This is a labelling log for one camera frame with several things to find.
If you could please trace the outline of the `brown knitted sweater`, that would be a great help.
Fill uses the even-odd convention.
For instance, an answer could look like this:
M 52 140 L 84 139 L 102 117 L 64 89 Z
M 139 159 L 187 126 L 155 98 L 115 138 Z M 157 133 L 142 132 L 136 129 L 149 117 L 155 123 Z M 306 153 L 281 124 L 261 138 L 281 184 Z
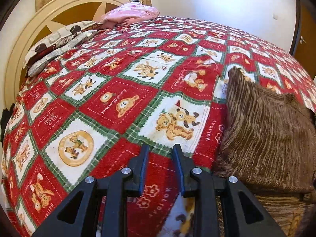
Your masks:
M 315 236 L 315 114 L 232 68 L 227 127 L 212 167 L 236 176 L 287 236 Z

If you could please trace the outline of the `grey pillow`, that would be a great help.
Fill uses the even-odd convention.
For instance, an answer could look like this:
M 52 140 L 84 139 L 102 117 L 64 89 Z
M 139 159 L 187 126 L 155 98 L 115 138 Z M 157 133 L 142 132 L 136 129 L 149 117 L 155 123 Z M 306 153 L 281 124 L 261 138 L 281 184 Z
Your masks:
M 96 35 L 97 30 L 88 30 L 84 32 L 76 32 L 74 35 L 68 35 L 58 39 L 54 44 L 48 46 L 45 41 L 31 48 L 27 54 L 29 57 L 26 60 L 27 75 L 29 77 L 37 76 L 42 70 L 54 59 L 68 52 L 75 46 L 90 40 Z

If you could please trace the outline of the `red patchwork bear blanket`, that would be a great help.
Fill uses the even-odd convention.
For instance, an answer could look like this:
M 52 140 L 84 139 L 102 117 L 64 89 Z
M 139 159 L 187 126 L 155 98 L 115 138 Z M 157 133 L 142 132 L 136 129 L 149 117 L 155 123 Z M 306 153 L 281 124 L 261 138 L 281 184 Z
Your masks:
M 315 85 L 281 48 L 204 20 L 160 17 L 113 30 L 49 63 L 19 92 L 2 156 L 8 217 L 31 236 L 86 176 L 125 167 L 151 147 L 141 197 L 128 200 L 129 236 L 190 236 L 170 148 L 203 168 L 224 131 L 228 72 L 315 109 Z

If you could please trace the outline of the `brown wooden door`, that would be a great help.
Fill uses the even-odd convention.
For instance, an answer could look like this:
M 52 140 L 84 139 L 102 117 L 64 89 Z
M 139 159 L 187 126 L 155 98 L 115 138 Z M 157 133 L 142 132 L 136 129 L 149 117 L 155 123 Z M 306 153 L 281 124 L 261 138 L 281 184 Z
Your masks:
M 300 44 L 303 36 L 306 43 Z M 296 0 L 296 20 L 292 44 L 289 53 L 307 71 L 315 67 L 315 19 L 301 0 Z

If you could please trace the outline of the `patterned beige pillow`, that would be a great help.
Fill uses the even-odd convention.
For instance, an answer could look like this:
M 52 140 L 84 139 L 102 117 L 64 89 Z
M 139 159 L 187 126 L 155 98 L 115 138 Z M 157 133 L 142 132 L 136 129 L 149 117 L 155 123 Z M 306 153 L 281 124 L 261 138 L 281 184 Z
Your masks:
M 85 31 L 97 30 L 101 25 L 101 23 L 85 20 L 82 22 L 66 25 L 58 29 L 45 38 L 42 38 L 29 49 L 25 56 L 24 67 L 31 67 L 35 62 L 51 53 L 53 50 L 66 45 L 77 35 Z

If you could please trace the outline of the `pink pillow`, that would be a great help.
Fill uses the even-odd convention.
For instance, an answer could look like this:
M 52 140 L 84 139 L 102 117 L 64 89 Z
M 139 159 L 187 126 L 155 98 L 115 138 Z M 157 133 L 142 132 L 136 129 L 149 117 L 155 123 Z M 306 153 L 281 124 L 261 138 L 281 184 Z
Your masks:
M 157 8 L 143 5 L 140 2 L 123 4 L 101 16 L 100 29 L 112 29 L 116 25 L 131 25 L 157 18 L 160 12 Z

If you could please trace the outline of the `cream wooden headboard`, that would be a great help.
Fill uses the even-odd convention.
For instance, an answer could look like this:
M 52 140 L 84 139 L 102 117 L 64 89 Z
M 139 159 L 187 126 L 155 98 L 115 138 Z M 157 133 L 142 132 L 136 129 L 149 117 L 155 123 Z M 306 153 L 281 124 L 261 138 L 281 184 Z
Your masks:
M 21 0 L 1 29 L 1 109 L 15 102 L 23 82 L 25 56 L 45 36 L 83 20 L 97 22 L 103 14 L 131 0 L 52 0 L 39 11 Z

